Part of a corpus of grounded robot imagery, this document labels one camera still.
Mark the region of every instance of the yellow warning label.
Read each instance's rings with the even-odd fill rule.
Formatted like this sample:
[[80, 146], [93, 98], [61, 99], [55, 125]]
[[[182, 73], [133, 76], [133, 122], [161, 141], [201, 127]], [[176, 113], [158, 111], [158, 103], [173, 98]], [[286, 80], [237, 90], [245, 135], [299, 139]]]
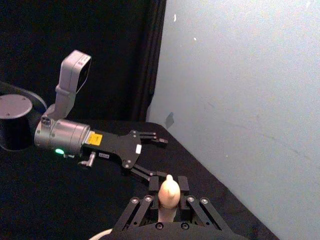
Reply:
[[103, 136], [101, 134], [91, 133], [88, 140], [87, 140], [87, 143], [92, 144], [92, 145], [96, 145], [96, 146], [100, 146], [102, 137]]

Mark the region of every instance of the white label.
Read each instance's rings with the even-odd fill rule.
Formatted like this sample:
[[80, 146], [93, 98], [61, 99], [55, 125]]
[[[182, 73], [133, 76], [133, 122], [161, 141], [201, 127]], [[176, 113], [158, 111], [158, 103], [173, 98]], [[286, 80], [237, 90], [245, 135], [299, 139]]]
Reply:
[[136, 153], [136, 154], [140, 154], [140, 153], [141, 153], [141, 148], [142, 148], [142, 145], [137, 144], [137, 145], [136, 145], [136, 149], [135, 149], [135, 153]]
[[102, 153], [102, 152], [99, 152], [99, 157], [105, 158], [105, 159], [109, 159], [110, 155], [109, 155], [109, 154]]

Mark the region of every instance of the black cylindrical base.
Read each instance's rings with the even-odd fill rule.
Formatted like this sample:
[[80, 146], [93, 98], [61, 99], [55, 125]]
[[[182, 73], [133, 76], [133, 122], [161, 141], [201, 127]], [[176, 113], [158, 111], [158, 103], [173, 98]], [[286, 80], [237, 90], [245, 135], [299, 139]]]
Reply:
[[33, 143], [30, 121], [31, 101], [21, 95], [0, 96], [0, 146], [17, 151]]
[[0, 145], [6, 150], [22, 150], [33, 143], [26, 116], [17, 119], [0, 119]]

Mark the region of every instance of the white cable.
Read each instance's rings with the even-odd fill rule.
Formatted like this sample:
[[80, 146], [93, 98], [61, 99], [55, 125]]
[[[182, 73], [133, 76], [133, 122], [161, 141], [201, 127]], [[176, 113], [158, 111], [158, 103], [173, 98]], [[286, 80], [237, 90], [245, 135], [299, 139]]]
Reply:
[[97, 235], [94, 235], [89, 240], [98, 240], [98, 239], [102, 238], [103, 236], [110, 234], [111, 232], [112, 232], [112, 228], [105, 230], [105, 231], [102, 231], [102, 232], [98, 233]]

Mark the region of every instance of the cylindrical robot joint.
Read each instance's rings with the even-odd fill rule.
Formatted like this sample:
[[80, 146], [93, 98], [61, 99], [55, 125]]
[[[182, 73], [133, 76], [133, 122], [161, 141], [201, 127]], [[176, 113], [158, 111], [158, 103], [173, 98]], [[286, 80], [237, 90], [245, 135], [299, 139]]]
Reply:
[[59, 150], [65, 155], [81, 155], [81, 147], [90, 132], [90, 126], [60, 119], [54, 121], [45, 116], [39, 122], [34, 144], [39, 148]]

